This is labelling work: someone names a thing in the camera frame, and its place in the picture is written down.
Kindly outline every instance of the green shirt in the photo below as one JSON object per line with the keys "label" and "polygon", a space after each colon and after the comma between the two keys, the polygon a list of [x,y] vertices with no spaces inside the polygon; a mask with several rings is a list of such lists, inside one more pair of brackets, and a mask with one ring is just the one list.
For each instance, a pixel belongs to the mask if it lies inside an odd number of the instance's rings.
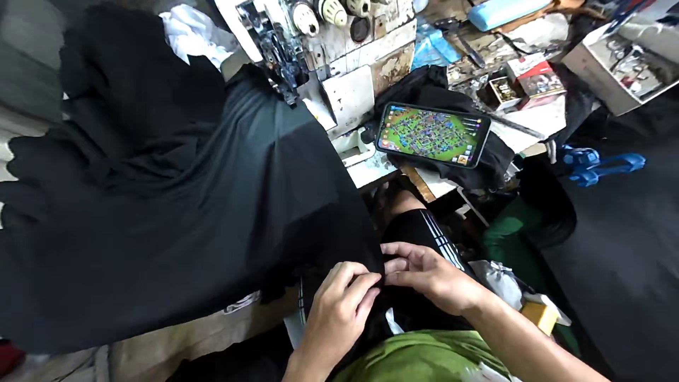
{"label": "green shirt", "polygon": [[341,371],[334,382],[461,381],[483,362],[508,376],[478,332],[421,330],[396,335]]}

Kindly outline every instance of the red box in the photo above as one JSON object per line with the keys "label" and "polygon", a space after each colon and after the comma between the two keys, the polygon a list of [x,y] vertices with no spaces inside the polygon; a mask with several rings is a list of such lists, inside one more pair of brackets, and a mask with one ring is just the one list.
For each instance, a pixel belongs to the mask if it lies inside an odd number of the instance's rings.
{"label": "red box", "polygon": [[566,92],[559,76],[542,53],[511,60],[507,66],[509,78],[526,94],[519,104],[519,110],[551,103]]}

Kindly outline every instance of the wrist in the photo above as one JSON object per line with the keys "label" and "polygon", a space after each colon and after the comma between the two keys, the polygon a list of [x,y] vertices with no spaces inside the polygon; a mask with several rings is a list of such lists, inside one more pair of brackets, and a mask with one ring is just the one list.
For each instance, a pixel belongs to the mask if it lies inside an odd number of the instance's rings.
{"label": "wrist", "polygon": [[474,301],[468,308],[462,310],[462,315],[467,321],[476,321],[482,319],[483,316],[490,314],[492,311],[502,308],[502,301],[495,293],[485,290],[487,293],[483,293],[479,298]]}
{"label": "wrist", "polygon": [[330,370],[304,355],[301,349],[293,351],[288,359],[283,382],[321,382],[330,375]]}

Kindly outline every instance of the blue container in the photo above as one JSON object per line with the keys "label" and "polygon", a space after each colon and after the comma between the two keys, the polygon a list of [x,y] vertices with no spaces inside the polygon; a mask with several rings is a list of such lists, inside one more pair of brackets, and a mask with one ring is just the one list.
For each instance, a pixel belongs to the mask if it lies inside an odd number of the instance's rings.
{"label": "blue container", "polygon": [[485,32],[548,6],[551,0],[488,0],[469,11],[467,18]]}

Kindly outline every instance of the sewing machine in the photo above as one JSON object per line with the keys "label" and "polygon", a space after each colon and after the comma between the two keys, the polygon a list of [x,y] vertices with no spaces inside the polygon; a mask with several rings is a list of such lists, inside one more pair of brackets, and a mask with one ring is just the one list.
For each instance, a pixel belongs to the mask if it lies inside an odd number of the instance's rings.
{"label": "sewing machine", "polygon": [[399,56],[393,60],[391,70],[380,71],[383,68],[378,62],[400,48],[405,51],[414,41],[412,0],[376,1],[383,3],[215,3],[248,57],[264,69],[272,87],[289,105],[306,103],[334,139],[358,127],[372,110],[375,94],[409,72],[412,49],[409,59]]}

